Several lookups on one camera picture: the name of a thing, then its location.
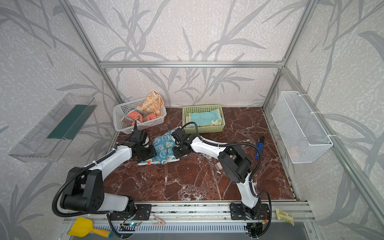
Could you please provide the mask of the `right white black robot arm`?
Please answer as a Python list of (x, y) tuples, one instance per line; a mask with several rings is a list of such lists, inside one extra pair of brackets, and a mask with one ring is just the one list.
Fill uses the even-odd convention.
[[(224, 173), (234, 182), (241, 195), (241, 208), (247, 219), (255, 220), (264, 214), (266, 220), (271, 219), (272, 203), (263, 204), (253, 184), (253, 176), (261, 165), (262, 152), (257, 146), (250, 143), (218, 143), (203, 138), (198, 132), (195, 122), (186, 123), (172, 132), (176, 146), (173, 147), (175, 157), (181, 158), (191, 152), (205, 154), (219, 161)], [(251, 169), (252, 159), (243, 150), (242, 146), (255, 149), (259, 161)]]

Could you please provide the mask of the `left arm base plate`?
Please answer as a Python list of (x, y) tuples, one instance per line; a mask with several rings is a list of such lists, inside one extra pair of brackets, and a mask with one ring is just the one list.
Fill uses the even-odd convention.
[(112, 212), (110, 219), (112, 221), (148, 221), (151, 214), (151, 204), (137, 204), (134, 206), (128, 206), (123, 212)]

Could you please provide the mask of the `yellow and teal towel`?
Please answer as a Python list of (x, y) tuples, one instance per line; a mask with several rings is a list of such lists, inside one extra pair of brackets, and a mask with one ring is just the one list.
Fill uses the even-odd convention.
[(209, 112), (188, 113), (186, 121), (195, 122), (199, 127), (221, 126), (223, 124), (223, 118), (219, 109)]

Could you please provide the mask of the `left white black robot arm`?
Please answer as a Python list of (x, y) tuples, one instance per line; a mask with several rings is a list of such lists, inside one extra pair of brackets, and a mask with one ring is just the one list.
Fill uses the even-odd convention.
[(53, 213), (62, 218), (110, 212), (134, 216), (137, 212), (134, 199), (106, 193), (104, 181), (128, 160), (137, 159), (141, 162), (155, 156), (156, 150), (149, 143), (148, 134), (134, 126), (127, 140), (117, 142), (105, 156), (82, 168), (74, 167), (68, 172), (66, 182), (53, 198)]

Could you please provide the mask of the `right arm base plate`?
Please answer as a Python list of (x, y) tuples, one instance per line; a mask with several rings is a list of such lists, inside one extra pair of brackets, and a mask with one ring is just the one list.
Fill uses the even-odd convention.
[(230, 214), (232, 220), (258, 220), (267, 221), (271, 217), (268, 204), (257, 204), (250, 209), (243, 204), (230, 204)]

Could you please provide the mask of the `teal patterned towel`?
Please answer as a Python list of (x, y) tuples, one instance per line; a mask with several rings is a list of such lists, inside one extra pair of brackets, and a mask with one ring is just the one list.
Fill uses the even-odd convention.
[(153, 146), (155, 147), (157, 155), (149, 160), (141, 161), (138, 165), (165, 165), (172, 162), (178, 162), (180, 159), (175, 157), (173, 152), (173, 147), (175, 147), (176, 144), (172, 133), (175, 130), (176, 129), (173, 129), (160, 137), (156, 137), (153, 141)]

